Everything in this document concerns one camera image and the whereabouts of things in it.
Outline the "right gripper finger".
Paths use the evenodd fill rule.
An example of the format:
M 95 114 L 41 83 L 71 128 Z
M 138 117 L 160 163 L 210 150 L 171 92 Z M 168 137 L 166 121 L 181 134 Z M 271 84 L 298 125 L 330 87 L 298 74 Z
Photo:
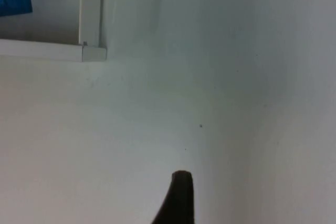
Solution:
M 166 197 L 152 223 L 195 223 L 194 186 L 190 172 L 178 170 L 172 174 Z

